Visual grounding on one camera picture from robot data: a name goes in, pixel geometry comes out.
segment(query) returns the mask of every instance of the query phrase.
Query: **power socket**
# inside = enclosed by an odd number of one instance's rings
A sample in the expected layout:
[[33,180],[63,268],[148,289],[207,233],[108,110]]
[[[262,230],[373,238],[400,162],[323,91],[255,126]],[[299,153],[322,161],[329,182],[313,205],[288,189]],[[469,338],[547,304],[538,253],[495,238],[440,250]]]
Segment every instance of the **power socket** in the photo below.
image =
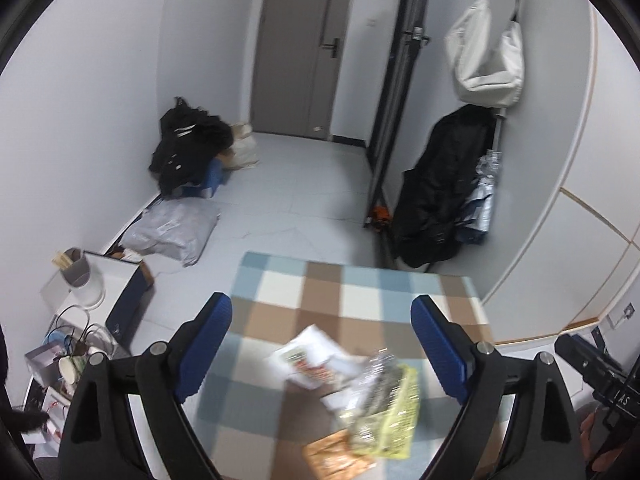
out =
[[625,321],[631,319],[635,313],[636,308],[634,307],[634,304],[629,302],[629,304],[623,309],[622,313],[620,313],[618,309],[614,309],[612,312],[609,312],[607,320],[609,321],[609,325],[612,330],[615,330]]

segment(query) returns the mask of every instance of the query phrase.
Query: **rug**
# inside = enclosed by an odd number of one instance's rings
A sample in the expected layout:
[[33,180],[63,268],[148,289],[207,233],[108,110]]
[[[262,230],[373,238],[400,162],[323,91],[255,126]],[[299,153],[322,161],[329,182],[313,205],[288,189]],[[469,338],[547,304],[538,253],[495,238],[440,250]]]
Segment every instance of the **rug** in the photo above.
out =
[[[337,427],[319,397],[276,377],[264,360],[315,324],[347,352],[389,349],[420,375],[420,418],[407,460],[378,460],[360,480],[420,478],[460,410],[447,397],[411,327],[429,294],[473,340],[492,340],[468,278],[306,262],[247,253],[232,289],[234,316],[201,388],[194,430],[227,480],[314,480],[302,447]],[[501,419],[508,409],[501,410]]]

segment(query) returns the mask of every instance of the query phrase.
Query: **white container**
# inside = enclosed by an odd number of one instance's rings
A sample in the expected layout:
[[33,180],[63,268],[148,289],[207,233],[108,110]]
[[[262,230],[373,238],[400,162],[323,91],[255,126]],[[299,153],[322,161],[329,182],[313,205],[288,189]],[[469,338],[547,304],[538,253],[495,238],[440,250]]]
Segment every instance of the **white container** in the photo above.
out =
[[93,310],[104,300],[104,280],[97,267],[89,264],[86,256],[60,271],[78,304],[85,310]]

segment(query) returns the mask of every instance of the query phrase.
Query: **floor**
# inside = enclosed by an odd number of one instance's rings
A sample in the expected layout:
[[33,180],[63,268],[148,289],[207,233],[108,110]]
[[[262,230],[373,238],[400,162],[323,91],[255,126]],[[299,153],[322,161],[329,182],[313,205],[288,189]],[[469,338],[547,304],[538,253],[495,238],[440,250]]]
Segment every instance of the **floor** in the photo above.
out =
[[[193,267],[152,254],[155,292],[133,338],[140,354],[168,340],[214,292],[229,293],[247,251],[335,264],[376,266],[374,234],[362,227],[370,171],[362,148],[255,134],[260,163],[231,173],[213,201],[220,208],[200,261]],[[168,478],[137,397],[132,410],[155,478]],[[183,409],[193,420],[198,396]]]

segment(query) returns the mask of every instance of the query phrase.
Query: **hanging coat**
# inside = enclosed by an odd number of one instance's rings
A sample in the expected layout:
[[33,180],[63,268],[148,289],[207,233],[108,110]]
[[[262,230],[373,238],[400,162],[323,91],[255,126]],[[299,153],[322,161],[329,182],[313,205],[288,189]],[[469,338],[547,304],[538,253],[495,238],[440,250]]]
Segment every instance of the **hanging coat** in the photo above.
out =
[[404,184],[391,224],[397,256],[411,267],[458,253],[456,218],[473,191],[478,159],[491,147],[490,108],[466,105],[442,118]]

